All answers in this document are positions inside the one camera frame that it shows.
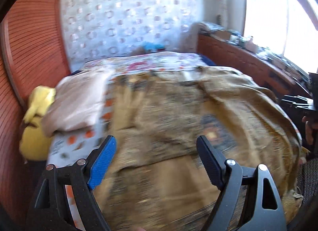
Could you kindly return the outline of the person right hand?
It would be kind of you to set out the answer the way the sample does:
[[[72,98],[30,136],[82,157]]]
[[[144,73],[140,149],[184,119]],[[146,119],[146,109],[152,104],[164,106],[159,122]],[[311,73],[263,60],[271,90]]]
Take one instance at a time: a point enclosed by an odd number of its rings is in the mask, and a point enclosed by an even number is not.
[[[305,123],[306,141],[309,145],[313,144],[313,130],[318,129],[318,124],[312,118],[304,116],[302,122]]]

